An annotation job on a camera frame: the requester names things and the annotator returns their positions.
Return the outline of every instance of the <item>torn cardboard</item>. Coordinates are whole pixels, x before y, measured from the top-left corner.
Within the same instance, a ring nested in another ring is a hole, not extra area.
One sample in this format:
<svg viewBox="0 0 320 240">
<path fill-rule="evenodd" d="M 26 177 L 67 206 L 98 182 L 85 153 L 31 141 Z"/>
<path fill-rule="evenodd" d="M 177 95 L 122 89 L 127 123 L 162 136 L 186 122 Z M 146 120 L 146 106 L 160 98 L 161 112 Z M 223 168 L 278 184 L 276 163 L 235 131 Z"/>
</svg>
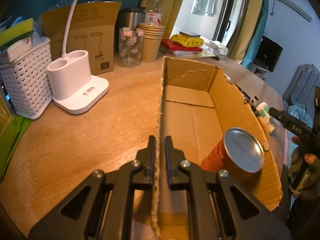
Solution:
<svg viewBox="0 0 320 240">
<path fill-rule="evenodd" d="M 170 191 L 166 177 L 164 137 L 186 159 L 200 164 L 231 127 L 251 133 L 264 147 L 261 171 L 243 184 L 268 209 L 282 198 L 276 163 L 258 119 L 244 102 L 243 95 L 215 66 L 189 59 L 164 57 L 159 134 L 155 161 L 153 228 L 162 239 L 188 239 L 185 191 Z"/>
<path fill-rule="evenodd" d="M 89 52 L 92 75 L 113 70 L 113 43 L 120 2 L 77 4 L 70 25 L 67 52 Z M 61 57 L 62 41 L 70 6 L 42 14 L 44 35 L 50 38 L 52 60 Z"/>
</svg>

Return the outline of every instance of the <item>plastic woven basket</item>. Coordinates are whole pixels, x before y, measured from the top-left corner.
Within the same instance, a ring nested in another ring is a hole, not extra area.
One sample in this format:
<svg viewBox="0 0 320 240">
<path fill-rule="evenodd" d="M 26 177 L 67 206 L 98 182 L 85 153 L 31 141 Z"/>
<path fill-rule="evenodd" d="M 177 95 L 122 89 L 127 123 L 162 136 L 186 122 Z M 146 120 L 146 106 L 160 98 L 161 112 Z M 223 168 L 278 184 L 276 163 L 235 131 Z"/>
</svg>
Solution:
<svg viewBox="0 0 320 240">
<path fill-rule="evenodd" d="M 47 76 L 51 62 L 50 39 L 14 62 L 0 66 L 0 74 L 18 115 L 37 119 L 52 100 Z"/>
</svg>

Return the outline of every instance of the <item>desk lamp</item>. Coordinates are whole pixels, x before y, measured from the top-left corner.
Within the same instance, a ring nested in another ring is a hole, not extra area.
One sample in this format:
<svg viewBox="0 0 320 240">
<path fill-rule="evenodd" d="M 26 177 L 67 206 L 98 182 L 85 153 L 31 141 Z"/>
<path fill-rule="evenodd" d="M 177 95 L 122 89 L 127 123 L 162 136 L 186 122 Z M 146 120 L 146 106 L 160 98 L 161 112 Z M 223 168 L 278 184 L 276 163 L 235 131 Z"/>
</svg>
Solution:
<svg viewBox="0 0 320 240">
<path fill-rule="evenodd" d="M 53 101 L 71 114 L 88 111 L 109 90 L 108 80 L 91 75 L 89 53 L 86 50 L 66 52 L 69 28 L 77 1 L 73 0 L 69 11 L 62 55 L 47 66 Z"/>
</svg>

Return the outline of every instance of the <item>black monitor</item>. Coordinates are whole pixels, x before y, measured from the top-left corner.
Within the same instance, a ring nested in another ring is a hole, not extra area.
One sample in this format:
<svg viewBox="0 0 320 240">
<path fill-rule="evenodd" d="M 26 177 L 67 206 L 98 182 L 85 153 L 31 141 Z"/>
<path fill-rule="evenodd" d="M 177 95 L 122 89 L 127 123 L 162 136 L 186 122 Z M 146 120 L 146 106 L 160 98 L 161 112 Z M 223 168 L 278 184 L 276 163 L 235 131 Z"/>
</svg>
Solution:
<svg viewBox="0 0 320 240">
<path fill-rule="evenodd" d="M 263 36 L 258 53 L 254 59 L 254 63 L 257 66 L 263 67 L 269 71 L 273 71 L 281 52 L 282 47 L 280 45 L 270 40 L 266 36 Z"/>
</svg>

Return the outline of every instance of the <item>yellow package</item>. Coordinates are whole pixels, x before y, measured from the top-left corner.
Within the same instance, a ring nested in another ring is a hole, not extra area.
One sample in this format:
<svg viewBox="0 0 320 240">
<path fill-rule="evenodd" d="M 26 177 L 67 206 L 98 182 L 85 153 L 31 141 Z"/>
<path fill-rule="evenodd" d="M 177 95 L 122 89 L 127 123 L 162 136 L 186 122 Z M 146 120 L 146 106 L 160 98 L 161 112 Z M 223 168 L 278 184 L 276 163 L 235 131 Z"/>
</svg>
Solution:
<svg viewBox="0 0 320 240">
<path fill-rule="evenodd" d="M 189 38 L 181 34 L 173 35 L 170 40 L 175 41 L 187 48 L 199 47 L 203 44 L 203 39 L 201 38 Z"/>
</svg>

